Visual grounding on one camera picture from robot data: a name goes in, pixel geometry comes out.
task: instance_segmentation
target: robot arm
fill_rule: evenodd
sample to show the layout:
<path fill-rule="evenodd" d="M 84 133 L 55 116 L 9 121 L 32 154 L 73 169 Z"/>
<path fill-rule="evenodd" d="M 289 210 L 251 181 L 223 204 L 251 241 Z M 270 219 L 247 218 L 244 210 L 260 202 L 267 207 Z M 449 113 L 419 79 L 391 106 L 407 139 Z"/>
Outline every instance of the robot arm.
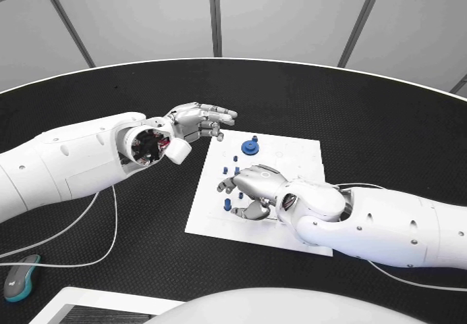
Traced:
<path fill-rule="evenodd" d="M 254 199 L 237 216 L 260 220 L 276 206 L 296 238 L 352 257 L 396 267 L 467 269 L 467 208 L 394 190 L 351 188 L 303 179 L 289 181 L 264 165 L 224 180 Z"/>
<path fill-rule="evenodd" d="M 109 188 L 168 156 L 181 164 L 201 136 L 224 139 L 237 112 L 189 103 L 163 117 L 123 113 L 60 127 L 0 154 L 0 223 Z"/>

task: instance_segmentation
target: white cable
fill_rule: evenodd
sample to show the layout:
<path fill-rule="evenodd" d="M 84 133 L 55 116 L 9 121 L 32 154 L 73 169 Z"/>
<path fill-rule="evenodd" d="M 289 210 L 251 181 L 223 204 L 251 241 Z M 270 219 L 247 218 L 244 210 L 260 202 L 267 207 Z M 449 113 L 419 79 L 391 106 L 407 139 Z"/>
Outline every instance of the white cable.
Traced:
<path fill-rule="evenodd" d="M 396 279 L 397 281 L 401 281 L 403 283 L 417 286 L 417 287 L 423 287 L 423 288 L 432 288 L 432 289 L 439 289 L 439 290 L 450 290 L 453 292 L 467 292 L 467 288 L 456 288 L 456 287 L 442 287 L 442 286 L 432 286 L 432 285 L 424 285 L 421 283 L 404 280 L 398 277 L 396 277 L 393 274 L 390 274 L 381 267 L 378 267 L 378 265 L 368 260 L 368 262 L 371 263 L 371 265 L 393 279 Z"/>
<path fill-rule="evenodd" d="M 354 186 L 354 185 L 365 185 L 365 186 L 374 186 L 377 188 L 381 188 L 381 189 L 387 189 L 375 184 L 338 184 L 336 186 Z M 456 287 L 443 287 L 443 286 L 432 286 L 432 285 L 424 285 L 421 283 L 417 283 L 417 282 L 413 282 L 410 280 L 404 280 L 401 278 L 398 278 L 397 276 L 394 276 L 393 274 L 390 274 L 381 267 L 378 267 L 378 265 L 371 261 L 371 260 L 367 260 L 371 265 L 388 276 L 391 277 L 393 279 L 396 279 L 397 281 L 401 281 L 403 283 L 408 284 L 408 285 L 413 285 L 413 286 L 417 286 L 417 287 L 423 287 L 423 288 L 430 288 L 430 289 L 439 289 L 439 290 L 449 290 L 452 292 L 467 292 L 467 288 L 456 288 Z"/>
<path fill-rule="evenodd" d="M 116 244 L 116 239 L 117 239 L 117 228 L 119 228 L 119 212 L 117 212 L 117 194 L 116 194 L 116 188 L 113 186 L 113 191 L 114 191 L 114 205 L 116 205 L 116 231 L 114 231 L 114 240 L 113 240 L 113 245 L 110 246 L 110 249 L 107 251 L 107 254 L 97 260 L 90 263 L 84 263 L 81 265 L 48 265 L 44 263 L 24 263 L 24 262 L 9 262 L 9 263 L 0 263 L 0 266 L 12 266 L 12 265 L 32 265 L 37 267 L 50 267 L 50 268 L 77 268 L 77 267 L 87 267 L 89 265 L 96 265 L 96 263 L 101 262 L 106 258 L 107 255 L 110 255 L 110 251 L 114 249 L 114 244 Z"/>
<path fill-rule="evenodd" d="M 94 202 L 96 202 L 96 199 L 97 199 L 97 197 L 99 197 L 99 195 L 100 195 L 100 193 L 97 193 L 96 195 L 94 195 L 94 198 L 93 198 L 93 201 L 91 201 L 91 203 L 90 203 L 90 205 L 89 205 L 89 208 L 86 209 L 86 211 L 83 212 L 83 214 L 81 214 L 81 216 L 77 218 L 77 220 L 76 220 L 76 222 L 73 222 L 73 224 L 55 235 L 55 236 L 52 236 L 51 238 L 48 238 L 48 239 L 45 239 L 44 241 L 41 241 L 41 242 L 38 242 L 38 243 L 35 243 L 34 245 L 31 245 L 31 246 L 27 246 L 25 248 L 19 248 L 18 250 L 15 250 L 15 251 L 12 251 L 12 252 L 8 252 L 8 253 L 5 253 L 5 254 L 0 254 L 0 258 L 5 258 L 5 257 L 8 257 L 9 255 L 14 255 L 14 254 L 16 254 L 16 253 L 21 253 L 22 251 L 27 251 L 27 250 L 29 250 L 31 248 L 35 248 L 37 246 L 40 246 L 40 245 L 42 245 L 44 243 L 48 243 L 51 240 L 54 240 L 57 237 L 60 237 L 73 227 L 74 227 L 74 225 L 78 223 L 78 221 L 83 219 L 83 216 L 86 216 L 86 214 L 87 214 L 87 212 L 89 212 L 89 210 L 91 209 L 91 207 L 93 207 L 93 204 L 94 204 Z"/>

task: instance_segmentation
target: gray wall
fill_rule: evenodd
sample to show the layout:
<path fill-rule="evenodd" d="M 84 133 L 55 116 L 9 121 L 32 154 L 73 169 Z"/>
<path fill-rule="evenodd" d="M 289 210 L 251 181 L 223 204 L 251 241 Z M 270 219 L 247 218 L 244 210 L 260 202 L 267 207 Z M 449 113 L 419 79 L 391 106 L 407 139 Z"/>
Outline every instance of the gray wall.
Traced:
<path fill-rule="evenodd" d="M 338 66 L 370 2 L 61 0 L 97 66 L 212 57 L 217 15 L 224 57 Z M 450 91 L 467 74 L 466 12 L 465 0 L 377 0 L 347 68 Z M 0 43 L 0 90 L 89 67 L 51 0 L 0 2 Z"/>

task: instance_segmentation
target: computer mouse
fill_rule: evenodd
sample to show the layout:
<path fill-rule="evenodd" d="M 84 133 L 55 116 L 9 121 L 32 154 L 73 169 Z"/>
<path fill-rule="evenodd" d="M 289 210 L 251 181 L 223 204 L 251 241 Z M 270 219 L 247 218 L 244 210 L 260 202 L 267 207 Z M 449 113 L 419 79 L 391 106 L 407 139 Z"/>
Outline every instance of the computer mouse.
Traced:
<path fill-rule="evenodd" d="M 34 254 L 19 260 L 22 263 L 40 263 L 41 255 Z M 32 275 L 37 266 L 34 265 L 15 265 L 8 273 L 5 280 L 3 295 L 9 302 L 19 302 L 32 293 Z"/>

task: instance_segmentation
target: round table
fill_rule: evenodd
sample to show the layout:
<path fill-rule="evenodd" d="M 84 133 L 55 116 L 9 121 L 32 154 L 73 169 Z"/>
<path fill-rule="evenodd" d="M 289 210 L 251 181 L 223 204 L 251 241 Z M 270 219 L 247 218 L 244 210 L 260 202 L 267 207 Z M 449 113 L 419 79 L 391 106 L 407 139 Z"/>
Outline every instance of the round table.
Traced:
<path fill-rule="evenodd" d="M 178 59 L 42 80 L 0 94 L 0 152 L 60 126 L 127 111 L 161 116 L 194 101 L 237 110 L 231 129 L 321 140 L 328 182 L 372 183 L 467 205 L 466 100 L 408 82 L 310 64 Z M 238 288 L 302 288 L 358 298 L 432 323 L 466 322 L 466 293 L 400 283 L 365 260 L 187 234 L 210 139 L 192 144 L 182 165 L 165 159 L 116 186 L 119 237 L 107 259 L 91 267 L 40 269 L 34 294 L 16 304 L 0 303 L 3 323 L 31 321 L 65 286 L 184 301 Z M 41 207 L 2 223 L 0 252 L 60 232 L 90 201 Z M 41 254 L 45 263 L 90 262 L 104 255 L 113 231 L 109 189 L 68 233 L 28 253 Z M 467 287 L 465 270 L 385 269 L 424 284 Z M 0 267 L 0 278 L 8 270 Z"/>

